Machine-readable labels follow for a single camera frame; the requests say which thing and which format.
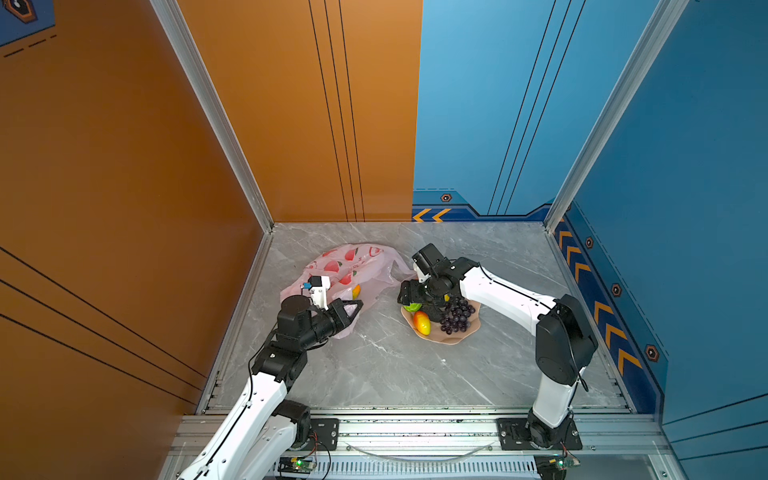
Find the pink printed plastic bag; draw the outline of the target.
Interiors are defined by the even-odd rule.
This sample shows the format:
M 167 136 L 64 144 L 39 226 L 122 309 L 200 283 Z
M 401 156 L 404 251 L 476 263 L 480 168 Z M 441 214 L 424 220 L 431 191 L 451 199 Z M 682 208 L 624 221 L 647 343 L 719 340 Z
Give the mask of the pink printed plastic bag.
M 364 303 L 361 313 L 372 307 L 385 289 L 399 287 L 401 278 L 417 277 L 412 265 L 392 247 L 371 243 L 343 244 L 307 264 L 297 279 L 280 292 L 279 301 L 306 294 L 301 287 L 311 275 L 330 277 L 328 302 L 337 298 L 353 300 L 352 290 L 360 285 L 361 293 L 356 300 Z

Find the orange yellow peach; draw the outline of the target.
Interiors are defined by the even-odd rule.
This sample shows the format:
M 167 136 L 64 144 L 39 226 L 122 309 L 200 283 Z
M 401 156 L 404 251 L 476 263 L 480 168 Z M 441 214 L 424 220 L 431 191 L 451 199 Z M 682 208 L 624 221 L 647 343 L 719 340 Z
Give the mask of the orange yellow peach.
M 423 336 L 431 334 L 431 321 L 429 316 L 423 311 L 416 311 L 412 317 L 413 326 L 416 331 Z

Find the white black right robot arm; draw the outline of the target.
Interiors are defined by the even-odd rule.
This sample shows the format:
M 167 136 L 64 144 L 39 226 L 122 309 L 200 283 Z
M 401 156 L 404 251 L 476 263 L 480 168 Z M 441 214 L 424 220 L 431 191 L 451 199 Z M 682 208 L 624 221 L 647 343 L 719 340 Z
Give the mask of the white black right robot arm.
M 598 348 L 586 310 L 575 297 L 559 298 L 527 290 L 502 279 L 479 262 L 449 259 L 433 244 L 412 257 L 417 274 L 402 282 L 397 302 L 417 335 L 455 344 L 481 325 L 486 306 L 524 328 L 535 340 L 535 364 L 541 372 L 538 392 L 522 426 L 503 427 L 503 438 L 532 449 L 577 445 L 572 401 Z

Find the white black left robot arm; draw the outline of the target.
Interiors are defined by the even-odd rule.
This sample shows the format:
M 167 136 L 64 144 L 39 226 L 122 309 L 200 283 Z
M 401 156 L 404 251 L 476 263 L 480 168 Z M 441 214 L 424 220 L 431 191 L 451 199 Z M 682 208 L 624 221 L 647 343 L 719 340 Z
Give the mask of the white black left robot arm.
M 361 300 L 319 307 L 292 295 L 281 302 L 274 328 L 249 361 L 249 379 L 235 406 L 181 479 L 262 479 L 281 455 L 307 441 L 308 406 L 287 399 L 308 352 L 350 327 Z

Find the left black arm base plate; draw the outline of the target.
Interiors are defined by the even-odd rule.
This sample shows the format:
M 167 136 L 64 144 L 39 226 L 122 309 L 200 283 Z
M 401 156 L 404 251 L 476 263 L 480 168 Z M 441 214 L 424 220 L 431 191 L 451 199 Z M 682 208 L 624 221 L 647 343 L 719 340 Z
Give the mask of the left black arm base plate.
M 300 451 L 310 451 L 316 447 L 315 440 L 320 443 L 320 449 L 327 447 L 334 452 L 338 446 L 340 419 L 336 417 L 311 417 L 307 424 L 306 434 L 302 434 Z

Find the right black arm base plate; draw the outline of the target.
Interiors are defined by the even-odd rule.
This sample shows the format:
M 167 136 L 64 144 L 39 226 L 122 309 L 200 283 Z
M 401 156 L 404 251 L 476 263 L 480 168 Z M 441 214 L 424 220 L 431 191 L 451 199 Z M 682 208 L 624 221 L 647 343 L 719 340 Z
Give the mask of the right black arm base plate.
M 567 416 L 556 428 L 530 418 L 499 418 L 496 420 L 501 448 L 513 450 L 583 449 L 580 433 L 572 415 Z

